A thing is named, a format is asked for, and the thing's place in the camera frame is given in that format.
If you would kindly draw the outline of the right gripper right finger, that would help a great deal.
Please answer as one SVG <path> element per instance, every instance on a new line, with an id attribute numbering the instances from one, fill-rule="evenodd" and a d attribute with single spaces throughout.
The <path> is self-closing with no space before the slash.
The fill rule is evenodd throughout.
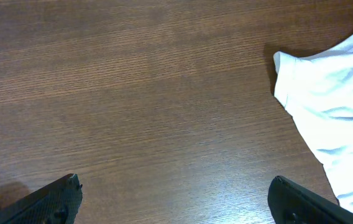
<path id="1" fill-rule="evenodd" d="M 353 213 L 284 176 L 276 176 L 267 202 L 276 224 L 353 224 Z"/>

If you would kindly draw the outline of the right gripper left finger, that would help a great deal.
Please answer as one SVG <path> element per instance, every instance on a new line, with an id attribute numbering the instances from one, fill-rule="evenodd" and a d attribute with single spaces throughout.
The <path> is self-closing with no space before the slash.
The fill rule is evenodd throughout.
<path id="1" fill-rule="evenodd" d="M 0 210 L 0 224 L 74 224 L 83 199 L 76 174 L 32 192 Z"/>

